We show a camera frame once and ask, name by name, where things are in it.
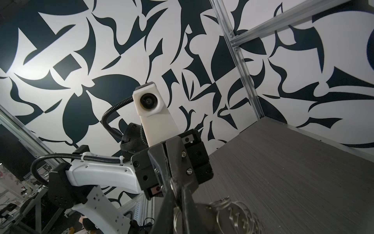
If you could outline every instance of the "patterned wall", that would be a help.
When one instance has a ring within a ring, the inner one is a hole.
[[[225,6],[238,34],[296,2]],[[374,154],[373,13],[372,1],[349,1],[241,45],[265,115]]]
[[[55,152],[119,155],[99,120],[151,81],[208,153],[257,120],[209,0],[30,1],[0,35],[0,105]],[[109,121],[120,131],[140,123],[134,105]]]

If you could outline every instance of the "bolt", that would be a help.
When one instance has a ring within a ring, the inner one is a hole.
[[[187,172],[187,175],[189,175],[189,176],[192,175],[192,169],[191,168],[188,168],[186,172]]]

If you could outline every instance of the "wire mesh object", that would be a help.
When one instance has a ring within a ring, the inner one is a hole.
[[[241,201],[231,201],[229,197],[210,204],[196,204],[203,225],[209,233],[222,234],[266,234],[257,215]],[[182,233],[181,211],[174,215],[175,233]]]

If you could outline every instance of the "black lens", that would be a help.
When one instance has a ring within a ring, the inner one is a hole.
[[[153,94],[144,94],[140,98],[140,103],[144,106],[146,109],[153,109],[157,105],[157,98]]]

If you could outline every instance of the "wall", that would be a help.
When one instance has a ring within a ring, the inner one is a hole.
[[[294,4],[225,1],[237,33]],[[374,154],[373,13],[372,1],[349,1],[242,44],[265,115]]]
[[[0,105],[55,152],[118,156],[99,120],[151,81],[208,153],[256,121],[208,0],[30,1],[0,35]],[[110,119],[121,131],[130,122],[133,105]]]

